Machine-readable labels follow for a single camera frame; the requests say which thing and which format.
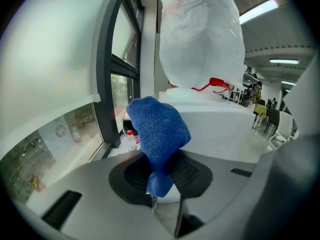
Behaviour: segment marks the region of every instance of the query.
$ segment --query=plaid shirt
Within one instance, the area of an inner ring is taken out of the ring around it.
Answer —
[[[260,85],[256,85],[255,87],[254,87],[254,95],[253,95],[253,97],[251,98],[251,102],[253,103],[253,104],[256,104],[256,103],[258,103],[260,100],[261,100],[261,87],[260,87]]]

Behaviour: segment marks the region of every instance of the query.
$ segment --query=translucent plastic bag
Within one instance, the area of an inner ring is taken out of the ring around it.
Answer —
[[[201,90],[215,78],[241,88],[247,67],[234,0],[161,1],[159,57],[170,83]]]

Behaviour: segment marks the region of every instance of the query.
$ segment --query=yellow-green cloth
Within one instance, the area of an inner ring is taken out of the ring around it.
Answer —
[[[267,116],[267,107],[260,104],[255,104],[254,112],[256,112],[259,116],[263,116],[263,118],[265,118]]]

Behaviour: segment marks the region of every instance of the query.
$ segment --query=white window shade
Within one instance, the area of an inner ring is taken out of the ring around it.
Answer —
[[[120,59],[124,59],[135,34],[135,29],[132,26],[124,7],[121,5],[114,26],[112,53]]]
[[[15,14],[0,44],[0,159],[33,131],[95,100],[93,40],[105,3],[26,0]]]

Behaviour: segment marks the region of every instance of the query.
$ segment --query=person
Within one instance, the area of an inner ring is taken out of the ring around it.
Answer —
[[[271,108],[275,109],[276,108],[276,98],[273,98],[271,101]]]
[[[250,100],[253,104],[258,103],[261,100],[261,90],[262,90],[262,82],[260,81],[252,86],[253,94]]]

